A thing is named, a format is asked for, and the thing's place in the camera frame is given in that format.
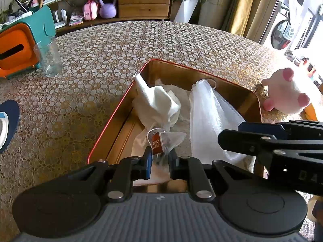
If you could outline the yellow rubber chicken toy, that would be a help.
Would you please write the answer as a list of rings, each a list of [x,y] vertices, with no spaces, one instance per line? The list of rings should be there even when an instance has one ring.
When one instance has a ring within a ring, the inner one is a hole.
[[[318,121],[319,108],[313,103],[304,108],[305,117],[309,121]]]

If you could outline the clear bag of cotton swabs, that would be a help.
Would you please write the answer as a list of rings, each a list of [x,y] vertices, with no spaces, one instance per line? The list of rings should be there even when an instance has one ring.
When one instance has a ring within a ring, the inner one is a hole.
[[[163,128],[153,128],[147,133],[147,140],[152,149],[155,164],[163,164],[168,154],[185,139],[186,133],[168,132]]]

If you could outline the white beige towel cloth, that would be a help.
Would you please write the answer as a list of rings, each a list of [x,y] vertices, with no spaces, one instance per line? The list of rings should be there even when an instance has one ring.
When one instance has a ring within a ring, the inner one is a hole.
[[[142,156],[147,147],[160,147],[152,155],[152,171],[148,180],[135,185],[155,185],[170,181],[168,157],[195,157],[204,164],[223,160],[249,172],[254,171],[255,158],[223,150],[218,135],[224,129],[238,129],[245,120],[210,85],[199,80],[191,91],[157,80],[151,88],[136,78],[138,95],[132,105],[144,130],[135,137],[132,156]]]

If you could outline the red metal tin box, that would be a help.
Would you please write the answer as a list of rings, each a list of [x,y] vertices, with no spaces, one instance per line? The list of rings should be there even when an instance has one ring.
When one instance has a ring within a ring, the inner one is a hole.
[[[217,139],[242,122],[261,122],[257,96],[230,81],[152,59],[138,73],[94,145],[88,161],[116,164],[153,150],[151,172],[133,182],[136,192],[179,193],[187,181],[170,176],[168,160],[223,160],[248,172],[255,158],[225,151]]]

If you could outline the white pink plush toy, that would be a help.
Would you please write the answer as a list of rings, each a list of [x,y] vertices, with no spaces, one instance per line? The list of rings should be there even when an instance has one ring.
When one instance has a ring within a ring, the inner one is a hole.
[[[268,98],[263,102],[265,111],[276,109],[284,114],[299,114],[310,104],[310,97],[302,92],[294,81],[292,68],[278,69],[270,78],[261,81],[267,87]]]

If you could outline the lace patterned tablecloth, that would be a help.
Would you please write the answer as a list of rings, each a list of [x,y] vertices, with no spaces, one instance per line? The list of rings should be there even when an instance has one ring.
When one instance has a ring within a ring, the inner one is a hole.
[[[33,69],[1,80],[1,101],[20,107],[14,138],[1,154],[1,241],[19,233],[12,203],[25,189],[84,166],[132,77],[152,58],[213,74],[264,100],[261,80],[292,62],[256,42],[210,27],[126,21],[56,39],[63,70]]]

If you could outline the white front-load washing machine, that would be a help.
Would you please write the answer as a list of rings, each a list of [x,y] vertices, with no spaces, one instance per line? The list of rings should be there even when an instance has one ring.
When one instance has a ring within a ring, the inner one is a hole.
[[[260,44],[284,55],[295,33],[295,29],[291,26],[290,8],[285,3],[279,1],[261,38]]]

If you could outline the yellow curtain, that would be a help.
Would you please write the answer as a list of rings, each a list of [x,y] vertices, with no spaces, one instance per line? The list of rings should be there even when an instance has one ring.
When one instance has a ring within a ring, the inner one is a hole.
[[[243,36],[254,0],[232,0],[221,30]]]

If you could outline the navy coaster with white lid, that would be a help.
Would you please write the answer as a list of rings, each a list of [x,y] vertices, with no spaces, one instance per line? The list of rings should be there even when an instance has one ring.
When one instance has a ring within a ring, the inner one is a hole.
[[[3,153],[17,130],[20,108],[16,101],[10,99],[1,104],[1,153]]]

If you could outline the clear drinking glass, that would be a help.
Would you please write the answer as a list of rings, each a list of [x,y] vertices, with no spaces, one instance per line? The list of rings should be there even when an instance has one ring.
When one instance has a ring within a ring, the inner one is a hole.
[[[53,77],[62,71],[62,61],[55,37],[39,41],[33,47],[38,63],[47,77]]]

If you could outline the white geometric planter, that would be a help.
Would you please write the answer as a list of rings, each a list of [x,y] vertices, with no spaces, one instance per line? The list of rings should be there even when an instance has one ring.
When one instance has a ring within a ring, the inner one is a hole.
[[[177,14],[174,18],[174,22],[180,22],[187,24],[191,19],[191,16],[197,6],[199,0],[184,0],[181,2]]]

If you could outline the beige standing air conditioner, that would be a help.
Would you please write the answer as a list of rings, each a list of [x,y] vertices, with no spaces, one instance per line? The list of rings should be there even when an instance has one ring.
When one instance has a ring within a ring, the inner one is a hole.
[[[220,29],[232,0],[202,0],[198,24]]]

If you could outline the purple kettlebell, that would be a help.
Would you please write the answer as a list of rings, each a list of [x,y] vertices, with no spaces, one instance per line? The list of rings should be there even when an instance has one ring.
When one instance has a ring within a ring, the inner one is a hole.
[[[99,0],[99,3],[101,6],[99,14],[103,19],[111,19],[117,15],[116,0],[113,0],[112,3],[104,3],[103,0]]]

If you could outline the wooden drawer sideboard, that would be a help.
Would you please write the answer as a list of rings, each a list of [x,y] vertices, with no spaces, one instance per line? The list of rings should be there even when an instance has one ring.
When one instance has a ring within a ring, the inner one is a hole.
[[[88,0],[60,0],[48,5],[51,11],[66,10],[71,16],[73,9],[82,11],[83,5]],[[172,0],[116,0],[117,14],[114,18],[104,19],[98,16],[95,20],[83,21],[82,24],[58,28],[56,35],[61,36],[90,26],[107,24],[111,22],[131,20],[166,20],[170,18]]]

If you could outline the orange teal tissue organizer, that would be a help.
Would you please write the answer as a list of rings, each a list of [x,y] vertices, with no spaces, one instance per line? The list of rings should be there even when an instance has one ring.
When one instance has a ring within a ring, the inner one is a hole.
[[[1,77],[38,67],[33,50],[39,42],[48,42],[56,31],[50,8],[45,5],[30,11],[1,29]]]

